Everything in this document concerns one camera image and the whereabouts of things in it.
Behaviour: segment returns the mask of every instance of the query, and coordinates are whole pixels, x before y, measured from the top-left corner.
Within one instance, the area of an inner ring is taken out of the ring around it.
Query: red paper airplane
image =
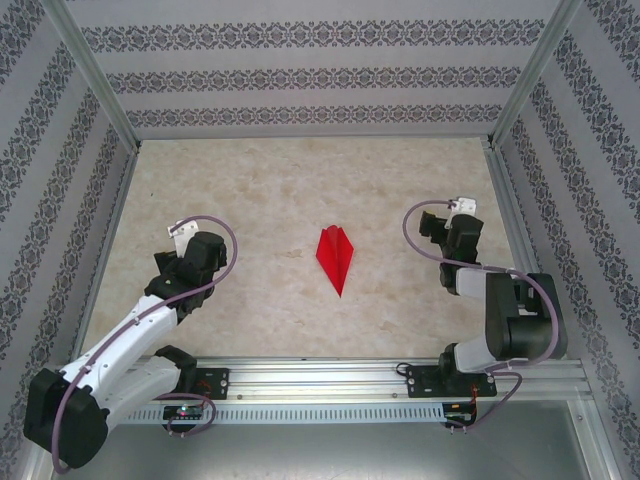
[[[340,296],[342,296],[351,257],[353,257],[353,245],[342,228],[331,225],[322,230],[316,258]]]

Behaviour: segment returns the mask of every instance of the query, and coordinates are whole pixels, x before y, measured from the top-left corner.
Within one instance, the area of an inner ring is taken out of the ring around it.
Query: wall
[[[73,1],[142,139],[487,134],[557,0]]]
[[[585,1],[502,145],[624,478],[640,478],[640,1]]]
[[[0,2],[0,112],[6,479],[23,443],[29,381],[69,360],[131,157],[37,1]]]

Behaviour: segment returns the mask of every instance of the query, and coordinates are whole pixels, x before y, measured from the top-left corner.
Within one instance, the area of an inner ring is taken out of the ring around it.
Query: metal bracket
[[[451,205],[449,218],[447,219],[447,223],[445,223],[444,228],[447,230],[451,228],[451,220],[456,215],[471,215],[472,217],[476,216],[476,201],[473,198],[467,197],[458,197],[453,200],[453,204]]]
[[[198,224],[195,220],[185,223],[183,226],[178,228],[175,232],[171,232],[173,225],[167,227],[167,232],[169,233],[169,238],[173,238],[173,241],[176,245],[176,255],[178,258],[183,258],[184,253],[187,251],[187,245],[189,245],[189,240],[191,240],[196,233],[198,233]]]
[[[211,400],[226,400],[229,392],[228,368],[197,368],[191,393],[204,395]]]
[[[405,372],[409,398],[471,397],[474,387],[478,397],[498,394],[494,377],[485,373],[455,373],[443,378],[436,365],[408,365]]]

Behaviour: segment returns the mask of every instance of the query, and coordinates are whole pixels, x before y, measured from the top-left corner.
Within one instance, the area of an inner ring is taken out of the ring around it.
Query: beige floor
[[[207,213],[237,233],[236,269],[151,351],[172,344],[198,356],[437,356],[482,332],[484,305],[441,288],[438,265],[411,250],[401,222],[418,201],[458,195],[478,200],[480,260],[512,265],[478,139],[144,142],[84,346],[157,275],[153,253],[172,249],[166,227]],[[416,213],[416,237],[418,222]],[[315,258],[331,224],[355,247],[342,298]]]

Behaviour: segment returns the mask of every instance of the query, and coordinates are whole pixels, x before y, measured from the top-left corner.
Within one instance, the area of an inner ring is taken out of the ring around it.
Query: purple cable
[[[409,209],[409,211],[405,214],[404,219],[402,221],[402,233],[404,234],[404,238],[407,240],[407,243],[411,245],[411,248],[413,248],[416,252],[418,252],[423,257],[426,257],[438,263],[447,263],[449,265],[455,265],[457,267],[474,268],[476,270],[486,270],[489,272],[508,273],[510,275],[515,275],[518,278],[527,282],[529,285],[531,285],[531,287],[533,287],[533,289],[536,292],[538,292],[538,294],[540,295],[540,298],[542,298],[542,301],[546,305],[547,309],[549,310],[549,314],[551,316],[551,341],[549,342],[549,346],[547,347],[547,349],[538,358],[534,358],[533,360],[526,360],[526,361],[514,360],[512,362],[502,362],[497,365],[493,365],[492,367],[489,367],[485,370],[487,373],[490,373],[494,376],[499,376],[499,377],[515,376],[518,378],[518,381],[516,382],[515,386],[504,396],[504,398],[500,400],[500,402],[498,402],[491,410],[489,410],[489,412],[487,412],[482,418],[480,418],[472,426],[466,427],[467,430],[471,430],[471,427],[482,424],[486,418],[492,416],[496,412],[496,410],[502,407],[507,402],[507,400],[509,400],[516,393],[518,388],[520,388],[520,385],[522,385],[522,375],[520,375],[519,373],[498,372],[498,370],[502,370],[504,368],[511,369],[512,366],[520,366],[520,367],[533,366],[547,360],[553,354],[553,351],[556,349],[556,346],[558,345],[559,321],[558,321],[558,313],[556,312],[556,309],[553,306],[553,302],[551,302],[551,298],[549,297],[547,292],[544,291],[544,289],[540,286],[538,282],[536,282],[531,277],[528,277],[526,273],[521,272],[519,270],[511,269],[511,268],[494,267],[492,265],[474,265],[472,263],[460,262],[458,260],[451,260],[448,258],[439,257],[437,255],[433,255],[421,249],[411,239],[411,236],[409,235],[409,230],[407,228],[407,223],[409,222],[409,217],[413,212],[415,212],[420,207],[424,207],[425,205],[447,205],[448,207],[451,207],[453,204],[454,202],[450,200],[425,200],[424,202],[415,204],[413,207]],[[449,423],[459,424],[462,427],[462,424],[455,421],[449,420]]]
[[[213,403],[213,401],[209,397],[205,397],[204,395],[198,395],[195,393],[164,393],[159,397],[156,397],[156,400],[183,400],[185,398],[202,400],[203,402],[208,403],[209,406],[211,407],[211,418],[207,423],[204,423],[199,427],[195,427],[194,429],[189,430],[188,432],[178,433],[171,430],[171,424],[173,423],[174,420],[177,420],[180,417],[171,417],[169,419],[169,422],[167,423],[167,430],[169,431],[170,436],[177,435],[177,436],[180,436],[180,438],[184,438],[184,437],[191,437],[193,435],[197,435],[198,433],[201,433],[207,428],[209,428],[213,423],[213,420],[216,418],[216,405]]]
[[[167,300],[163,300],[162,302],[157,303],[156,305],[146,309],[144,312],[142,312],[136,318],[133,318],[129,322],[125,323],[120,329],[118,329],[113,335],[111,335],[100,346],[100,348],[98,348],[95,351],[95,353],[91,356],[91,358],[89,358],[89,360],[87,360],[87,363],[85,363],[84,366],[80,369],[80,371],[78,372],[76,377],[73,379],[73,381],[71,382],[71,384],[69,385],[67,390],[64,392],[64,395],[62,396],[62,400],[60,401],[60,405],[58,406],[58,410],[56,411],[56,418],[53,421],[53,433],[51,434],[51,459],[53,461],[53,469],[55,470],[55,472],[58,475],[64,475],[65,473],[69,472],[69,470],[70,470],[70,468],[65,468],[60,464],[60,427],[62,425],[62,416],[64,414],[64,410],[65,410],[65,408],[67,406],[67,403],[69,402],[69,398],[71,397],[71,394],[73,393],[75,388],[78,386],[78,384],[80,383],[82,378],[87,373],[89,373],[91,371],[92,366],[97,362],[98,358],[107,350],[107,348],[109,348],[109,346],[113,342],[115,342],[118,339],[118,337],[120,337],[120,335],[122,335],[124,332],[126,332],[133,325],[138,324],[140,322],[140,320],[145,318],[147,315],[149,315],[149,314],[155,312],[156,310],[158,310],[158,309],[160,309],[162,307],[165,307],[165,306],[167,306],[167,305],[169,305],[169,304],[171,304],[173,302],[177,302],[178,300],[182,300],[184,298],[188,298],[188,297],[191,297],[193,295],[197,295],[198,293],[204,292],[204,291],[209,290],[210,288],[216,286],[218,283],[220,283],[222,280],[224,280],[227,277],[227,275],[229,275],[229,273],[231,273],[231,270],[233,269],[234,265],[236,264],[236,261],[238,260],[238,240],[236,239],[236,235],[233,233],[233,230],[231,230],[231,227],[229,227],[229,225],[227,225],[222,220],[220,220],[220,219],[218,219],[216,217],[212,217],[211,215],[194,215],[192,217],[187,217],[184,220],[178,222],[174,227],[172,227],[170,229],[170,232],[171,233],[175,232],[178,228],[183,226],[185,223],[191,222],[192,220],[209,220],[209,221],[211,221],[213,223],[217,223],[218,225],[220,225],[222,228],[224,228],[226,230],[226,232],[231,237],[231,244],[233,246],[233,254],[231,256],[231,261],[229,262],[229,265],[227,266],[225,271],[222,272],[222,274],[219,277],[214,278],[208,284],[206,284],[206,285],[204,285],[202,287],[199,287],[199,288],[194,288],[193,290],[190,290],[188,292],[181,293],[180,295],[176,295],[174,297],[168,298]],[[210,404],[213,405],[213,402],[211,402],[210,399],[207,399],[207,397],[203,396],[200,399],[203,400],[203,401],[209,400]],[[213,406],[213,408],[214,408],[214,411],[212,413],[214,415],[212,415],[212,417],[211,417],[212,418],[212,420],[211,420],[212,422],[213,422],[213,418],[215,417],[215,406]],[[197,432],[200,432],[202,430],[204,430],[204,428],[198,429]]]

